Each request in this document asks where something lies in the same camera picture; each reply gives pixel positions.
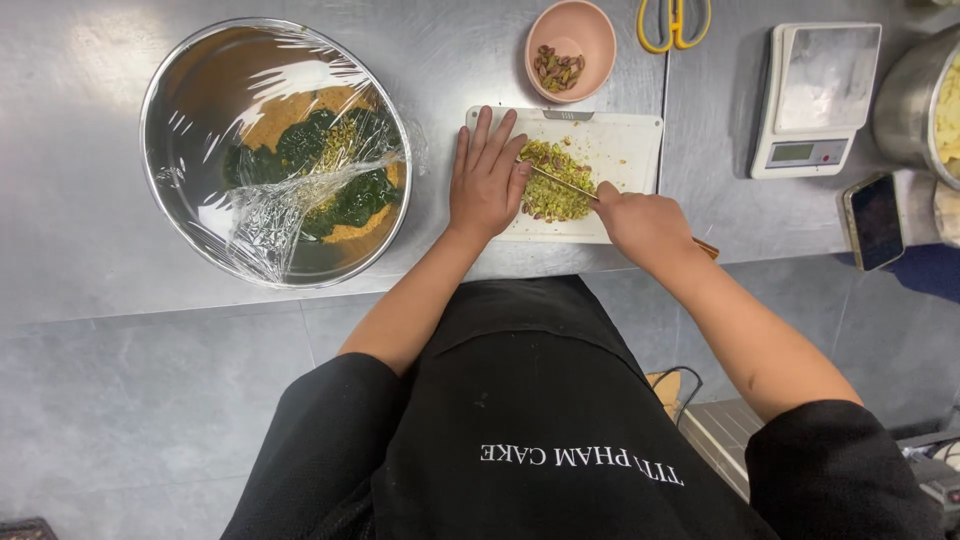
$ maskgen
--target stainless steel bowl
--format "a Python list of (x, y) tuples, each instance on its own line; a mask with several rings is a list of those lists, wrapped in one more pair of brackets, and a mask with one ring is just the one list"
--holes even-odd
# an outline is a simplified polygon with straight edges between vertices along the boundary
[(954, 189), (954, 178), (937, 156), (934, 112), (940, 84), (960, 50), (960, 24), (926, 38), (887, 74), (874, 103), (874, 137), (891, 160), (932, 171)]
[[(299, 242), (289, 270), (270, 281), (252, 274), (228, 251), (233, 216), (225, 203), (223, 161), (238, 141), (238, 120), (262, 101), (264, 72), (283, 66), (330, 66), (279, 81), (310, 91), (341, 86), (331, 77), (351, 74), (375, 90), (379, 107), (396, 123), (403, 146), (398, 195), (386, 219), (359, 238), (325, 244)], [(156, 71), (140, 114), (140, 149), (147, 181), (160, 210), (201, 256), (230, 274), (275, 288), (318, 288), (347, 280), (387, 250), (410, 203), (411, 146), (394, 102), (370, 70), (347, 49), (305, 26), (266, 18), (220, 22), (185, 39)]]

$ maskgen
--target white cutting board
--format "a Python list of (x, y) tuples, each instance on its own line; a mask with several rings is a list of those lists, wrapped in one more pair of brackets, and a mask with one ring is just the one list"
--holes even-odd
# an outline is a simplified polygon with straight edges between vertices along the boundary
[[(491, 132), (508, 110), (493, 108)], [(471, 132), (476, 128), (479, 112), (480, 107), (467, 111), (467, 127)], [(606, 180), (620, 191), (646, 194), (654, 193), (657, 188), (657, 159), (663, 137), (663, 119), (658, 116), (516, 109), (516, 125), (511, 136), (524, 133), (531, 139), (556, 142), (575, 160), (593, 167), (594, 185)], [(569, 146), (563, 143), (565, 137), (569, 137)], [(595, 212), (584, 219), (550, 224), (518, 212), (514, 223), (494, 240), (610, 243)]]

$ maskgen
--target yellow scissor handle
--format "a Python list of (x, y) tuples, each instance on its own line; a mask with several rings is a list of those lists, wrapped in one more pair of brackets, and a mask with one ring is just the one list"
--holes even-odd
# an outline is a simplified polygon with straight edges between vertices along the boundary
[(663, 41), (659, 45), (651, 43), (643, 31), (643, 19), (647, 10), (647, 1), (648, 0), (642, 0), (640, 2), (640, 11), (636, 16), (636, 36), (640, 40), (640, 45), (651, 53), (665, 53), (674, 45), (681, 50), (689, 49), (707, 35), (707, 30), (710, 27), (710, 18), (712, 16), (709, 0), (704, 0), (704, 3), (707, 5), (704, 28), (692, 41), (684, 40), (684, 0), (664, 0), (660, 6), (660, 30), (664, 34), (662, 37)]

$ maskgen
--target digital kitchen scale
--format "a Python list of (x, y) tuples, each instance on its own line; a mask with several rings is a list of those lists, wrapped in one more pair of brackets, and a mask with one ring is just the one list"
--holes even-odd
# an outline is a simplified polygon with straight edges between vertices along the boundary
[(781, 24), (770, 41), (763, 123), (750, 176), (834, 175), (867, 122), (880, 25)]

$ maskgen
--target scissors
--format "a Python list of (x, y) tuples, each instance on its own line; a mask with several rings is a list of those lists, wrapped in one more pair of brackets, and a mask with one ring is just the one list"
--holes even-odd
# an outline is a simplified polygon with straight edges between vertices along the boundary
[(684, 0), (660, 0), (660, 42), (651, 43), (643, 32), (647, 1), (642, 0), (640, 3), (640, 13), (636, 16), (636, 36), (643, 48), (651, 53), (665, 53), (674, 45), (681, 50), (689, 49), (707, 35), (710, 27), (710, 0), (695, 0), (700, 8), (697, 12), (703, 17), (703, 24), (690, 41), (684, 38)]

